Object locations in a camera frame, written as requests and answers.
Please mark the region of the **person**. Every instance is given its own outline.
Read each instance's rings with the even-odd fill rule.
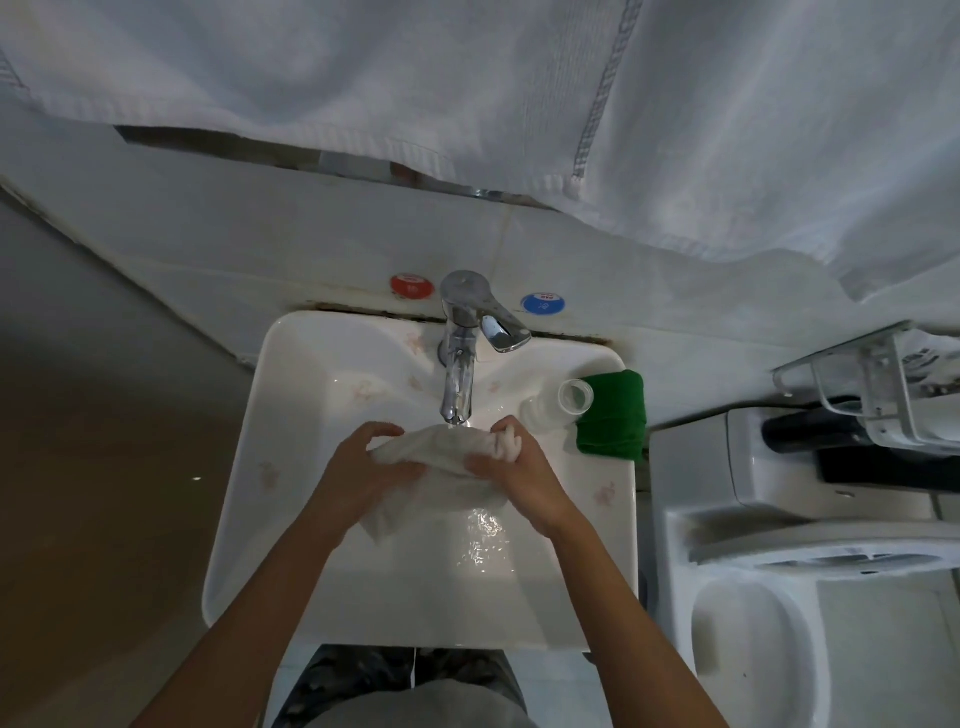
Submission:
[[[537,440],[514,417],[492,431],[507,425],[523,441],[515,463],[470,455],[465,465],[502,488],[516,510],[552,542],[613,725],[726,728],[567,496]],[[330,553],[387,490],[422,474],[423,465],[379,465],[368,454],[374,437],[401,434],[397,425],[366,423],[337,448],[300,515],[134,728],[256,724]],[[420,650],[414,670],[418,687],[410,689],[412,654],[403,648],[325,645],[275,725],[534,726],[502,652]],[[347,678],[352,679],[349,685]]]

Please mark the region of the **forearm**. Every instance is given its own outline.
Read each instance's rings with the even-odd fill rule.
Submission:
[[[308,504],[251,580],[201,639],[133,728],[251,728],[274,675],[339,543]]]
[[[552,537],[616,728],[726,728],[586,518]]]

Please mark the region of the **toilet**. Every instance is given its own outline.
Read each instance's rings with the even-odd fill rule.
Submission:
[[[651,613],[732,728],[828,725],[818,582],[960,566],[960,525],[929,494],[828,484],[812,453],[767,448],[761,425],[791,411],[736,409],[650,440]]]

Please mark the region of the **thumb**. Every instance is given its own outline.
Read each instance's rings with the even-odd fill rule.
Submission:
[[[422,463],[394,463],[381,466],[381,480],[385,485],[404,485],[412,483],[426,473],[426,466]]]
[[[472,453],[464,458],[464,467],[477,477],[502,483],[507,477],[510,464],[495,460],[488,455]]]

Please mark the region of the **clear plastic container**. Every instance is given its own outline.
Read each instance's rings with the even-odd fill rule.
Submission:
[[[593,389],[582,379],[547,384],[520,404],[519,418],[534,434],[573,425],[593,404]]]

